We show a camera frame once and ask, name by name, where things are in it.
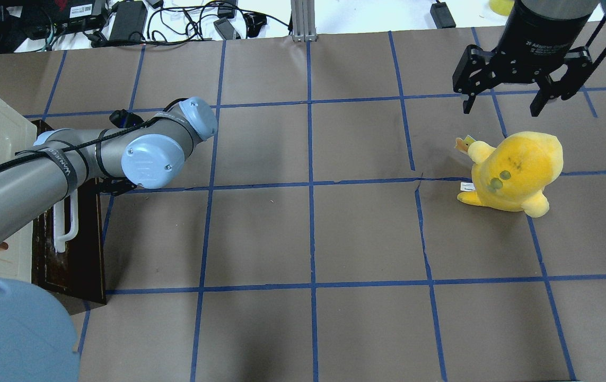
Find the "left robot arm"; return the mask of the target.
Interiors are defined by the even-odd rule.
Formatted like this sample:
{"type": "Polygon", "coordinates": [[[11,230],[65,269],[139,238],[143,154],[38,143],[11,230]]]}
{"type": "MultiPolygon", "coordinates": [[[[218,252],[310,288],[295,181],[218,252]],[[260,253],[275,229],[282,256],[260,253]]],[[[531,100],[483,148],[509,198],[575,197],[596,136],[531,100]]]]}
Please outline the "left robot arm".
{"type": "MultiPolygon", "coordinates": [[[[218,119],[199,97],[171,102],[126,129],[58,129],[0,164],[0,244],[95,177],[162,188],[218,119]]],[[[0,381],[76,381],[77,332],[57,298],[28,281],[0,276],[0,381]]]]}

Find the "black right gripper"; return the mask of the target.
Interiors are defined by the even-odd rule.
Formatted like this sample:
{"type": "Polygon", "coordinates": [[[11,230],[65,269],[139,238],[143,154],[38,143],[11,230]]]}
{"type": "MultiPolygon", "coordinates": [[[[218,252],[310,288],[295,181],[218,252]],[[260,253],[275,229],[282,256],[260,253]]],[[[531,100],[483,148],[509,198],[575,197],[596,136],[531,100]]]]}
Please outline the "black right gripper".
{"type": "Polygon", "coordinates": [[[598,1],[516,1],[494,54],[477,45],[463,50],[452,75],[452,90],[469,114],[478,94],[489,84],[531,84],[539,90],[530,104],[532,117],[548,101],[571,98],[594,72],[588,47],[573,48],[598,1]],[[562,65],[559,80],[550,73],[562,65]]]}

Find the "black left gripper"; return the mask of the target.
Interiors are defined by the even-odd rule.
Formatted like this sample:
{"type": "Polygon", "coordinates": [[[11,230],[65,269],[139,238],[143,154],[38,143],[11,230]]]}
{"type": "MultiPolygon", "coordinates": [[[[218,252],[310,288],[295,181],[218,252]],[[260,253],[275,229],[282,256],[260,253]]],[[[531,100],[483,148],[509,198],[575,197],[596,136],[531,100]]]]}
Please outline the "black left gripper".
{"type": "MultiPolygon", "coordinates": [[[[124,109],[114,111],[109,116],[109,120],[120,129],[128,129],[142,123],[142,118],[139,115],[124,109]]],[[[105,176],[99,185],[99,193],[116,197],[121,194],[130,193],[136,188],[138,186],[131,183],[126,177],[105,176]]]]}

